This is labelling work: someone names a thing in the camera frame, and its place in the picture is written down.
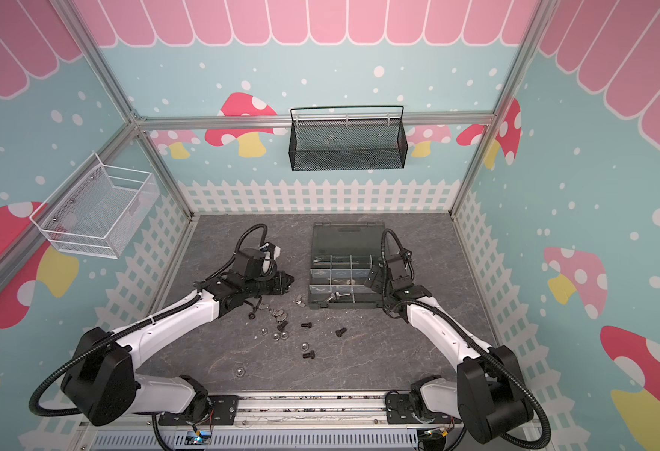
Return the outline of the grey transparent organizer box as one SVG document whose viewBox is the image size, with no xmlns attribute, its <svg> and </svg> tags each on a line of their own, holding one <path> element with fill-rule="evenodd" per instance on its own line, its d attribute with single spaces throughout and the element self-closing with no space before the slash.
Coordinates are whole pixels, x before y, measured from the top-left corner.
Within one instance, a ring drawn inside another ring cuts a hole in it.
<svg viewBox="0 0 660 451">
<path fill-rule="evenodd" d="M 308 301 L 312 309 L 374 309 L 382 297 L 365 286 L 380 265 L 382 222 L 316 223 Z"/>
</svg>

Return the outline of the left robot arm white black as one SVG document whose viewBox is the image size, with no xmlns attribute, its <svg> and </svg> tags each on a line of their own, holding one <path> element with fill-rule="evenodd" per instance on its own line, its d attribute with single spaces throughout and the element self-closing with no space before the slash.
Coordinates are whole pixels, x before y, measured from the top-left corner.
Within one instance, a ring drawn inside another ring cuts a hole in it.
<svg viewBox="0 0 660 451">
<path fill-rule="evenodd" d="M 287 293 L 293 277 L 279 270 L 279 246 L 268 242 L 268 227 L 253 225 L 243 234 L 260 231 L 260 244 L 245 248 L 236 242 L 231 258 L 179 302 L 131 325 L 105 331 L 95 327 L 81 336 L 74 355 L 53 371 L 29 398 L 29 411 L 39 417 L 84 415 L 97 427 L 125 415 L 176 415 L 189 424 L 210 419 L 213 401 L 194 378 L 142 375 L 139 368 L 153 355 L 202 325 L 238 307 L 257 310 L 267 296 Z"/>
</svg>

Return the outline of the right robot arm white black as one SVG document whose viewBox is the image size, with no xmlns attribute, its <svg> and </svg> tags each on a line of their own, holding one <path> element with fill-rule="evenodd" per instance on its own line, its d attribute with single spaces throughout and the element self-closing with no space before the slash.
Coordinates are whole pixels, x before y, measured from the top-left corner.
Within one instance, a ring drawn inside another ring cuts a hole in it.
<svg viewBox="0 0 660 451">
<path fill-rule="evenodd" d="M 456 381 L 442 377 L 418 381 L 409 395 L 416 414 L 458 419 L 459 437 L 470 435 L 478 443 L 502 439 L 526 450 L 545 449 L 551 441 L 550 419 L 527 387 L 515 353 L 477 338 L 416 283 L 412 253 L 395 231 L 382 231 L 380 247 L 381 256 L 365 286 L 380 294 L 388 317 L 420 331 L 457 375 Z"/>
</svg>

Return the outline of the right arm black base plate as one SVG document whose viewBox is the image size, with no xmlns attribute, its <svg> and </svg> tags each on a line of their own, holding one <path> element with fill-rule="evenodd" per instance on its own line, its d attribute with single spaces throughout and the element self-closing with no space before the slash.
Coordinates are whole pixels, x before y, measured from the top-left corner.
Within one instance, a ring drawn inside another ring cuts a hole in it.
<svg viewBox="0 0 660 451">
<path fill-rule="evenodd" d="M 393 390 L 384 395 L 386 420 L 391 425 L 457 424 L 458 418 L 446 413 L 429 411 L 416 392 L 401 393 Z"/>
</svg>

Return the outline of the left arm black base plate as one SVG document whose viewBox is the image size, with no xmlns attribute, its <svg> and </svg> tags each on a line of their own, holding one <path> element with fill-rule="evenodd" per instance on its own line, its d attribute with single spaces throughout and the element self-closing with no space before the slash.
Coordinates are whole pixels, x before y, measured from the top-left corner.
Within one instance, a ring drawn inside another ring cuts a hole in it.
<svg viewBox="0 0 660 451">
<path fill-rule="evenodd" d="M 207 408 L 205 415 L 200 417 L 201 422 L 196 422 L 182 413 L 161 413 L 158 418 L 160 426 L 169 427 L 219 427 L 233 426 L 239 411 L 239 396 L 211 395 L 209 396 L 211 407 Z"/>
</svg>

